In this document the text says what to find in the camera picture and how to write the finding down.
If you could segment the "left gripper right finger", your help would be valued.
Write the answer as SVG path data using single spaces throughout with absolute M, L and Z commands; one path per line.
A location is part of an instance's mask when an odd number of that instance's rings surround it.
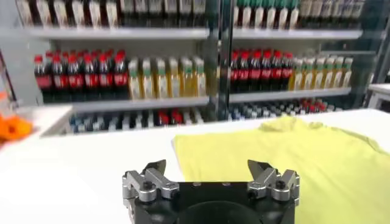
M 251 159 L 247 165 L 253 177 L 253 181 L 247 183 L 250 198 L 271 197 L 280 202 L 299 202 L 300 176 L 296 171 L 287 169 L 281 174 L 270 164 Z

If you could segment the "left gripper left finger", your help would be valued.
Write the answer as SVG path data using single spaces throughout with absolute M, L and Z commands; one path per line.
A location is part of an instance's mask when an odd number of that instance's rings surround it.
M 130 201 L 139 199 L 143 203 L 150 203 L 157 199 L 157 195 L 172 200 L 179 194 L 180 185 L 164 176 L 166 160 L 151 162 L 141 173 L 136 170 L 126 171 L 122 176 L 122 198 L 126 208 L 130 208 Z

